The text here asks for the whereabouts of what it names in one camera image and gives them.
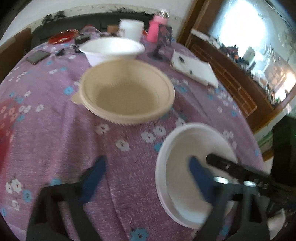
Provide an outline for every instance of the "red plate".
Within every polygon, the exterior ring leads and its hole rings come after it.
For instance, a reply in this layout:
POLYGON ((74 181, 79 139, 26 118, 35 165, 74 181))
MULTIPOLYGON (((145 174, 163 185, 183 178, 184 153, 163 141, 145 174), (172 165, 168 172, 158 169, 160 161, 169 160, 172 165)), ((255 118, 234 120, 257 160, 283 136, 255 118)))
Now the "red plate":
POLYGON ((70 41, 72 38, 75 38, 79 34, 79 31, 76 29, 66 30, 55 36, 52 36, 49 40, 49 44, 60 44, 70 41))

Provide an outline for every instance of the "white bowl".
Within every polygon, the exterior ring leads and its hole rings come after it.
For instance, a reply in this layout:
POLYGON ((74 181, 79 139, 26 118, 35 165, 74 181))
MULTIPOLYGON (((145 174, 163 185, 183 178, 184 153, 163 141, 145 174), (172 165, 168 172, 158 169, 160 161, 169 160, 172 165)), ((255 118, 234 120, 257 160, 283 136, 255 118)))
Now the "white bowl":
POLYGON ((88 62, 95 66, 115 59, 134 59, 145 52, 145 47, 127 38, 102 37, 85 42, 79 50, 85 53, 88 62))
MULTIPOLYGON (((171 132, 157 157, 155 183, 160 202, 174 221, 188 228, 201 228, 212 210, 189 170, 190 156, 196 156, 215 176, 235 183, 226 172, 207 165, 205 159, 211 153, 237 163, 231 145, 217 130, 202 123, 191 123, 171 132)), ((233 202, 229 202, 226 213, 232 206, 233 202)))

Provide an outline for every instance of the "beige bowl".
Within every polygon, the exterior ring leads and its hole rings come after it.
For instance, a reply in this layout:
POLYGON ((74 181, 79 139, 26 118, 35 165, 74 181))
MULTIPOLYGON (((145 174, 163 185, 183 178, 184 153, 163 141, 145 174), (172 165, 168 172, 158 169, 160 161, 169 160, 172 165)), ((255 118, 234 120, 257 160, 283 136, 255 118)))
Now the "beige bowl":
POLYGON ((119 124, 155 120, 169 111, 175 99, 170 79, 138 60, 115 60, 87 70, 72 101, 95 115, 119 124))

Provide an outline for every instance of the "napkin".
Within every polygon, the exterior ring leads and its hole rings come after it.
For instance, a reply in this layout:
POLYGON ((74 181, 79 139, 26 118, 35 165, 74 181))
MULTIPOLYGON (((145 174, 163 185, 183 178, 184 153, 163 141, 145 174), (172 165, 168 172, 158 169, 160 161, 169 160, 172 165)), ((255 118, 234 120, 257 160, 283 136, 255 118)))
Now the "napkin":
POLYGON ((219 81, 209 62, 187 57, 174 51, 171 67, 205 86, 219 87, 219 81))

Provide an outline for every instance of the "wooden cabinet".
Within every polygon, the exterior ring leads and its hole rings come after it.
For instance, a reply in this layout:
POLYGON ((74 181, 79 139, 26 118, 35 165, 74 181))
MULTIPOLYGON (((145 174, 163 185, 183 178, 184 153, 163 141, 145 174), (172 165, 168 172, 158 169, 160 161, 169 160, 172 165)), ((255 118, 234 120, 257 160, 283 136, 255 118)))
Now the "wooden cabinet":
POLYGON ((250 128, 253 131, 258 129, 266 116, 274 110, 263 89, 226 54, 208 42, 191 35, 186 47, 200 60, 211 64, 216 77, 231 94, 250 128))

